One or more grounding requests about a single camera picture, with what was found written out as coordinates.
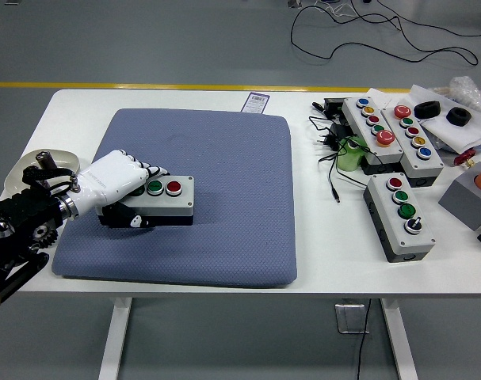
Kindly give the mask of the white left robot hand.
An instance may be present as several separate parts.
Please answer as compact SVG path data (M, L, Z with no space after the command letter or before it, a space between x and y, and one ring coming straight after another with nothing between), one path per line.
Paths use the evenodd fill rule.
M146 184L150 178L168 173L160 166L136 160L123 150L114 150L77 173L78 190L67 193L69 212L77 218L93 209L102 210Z

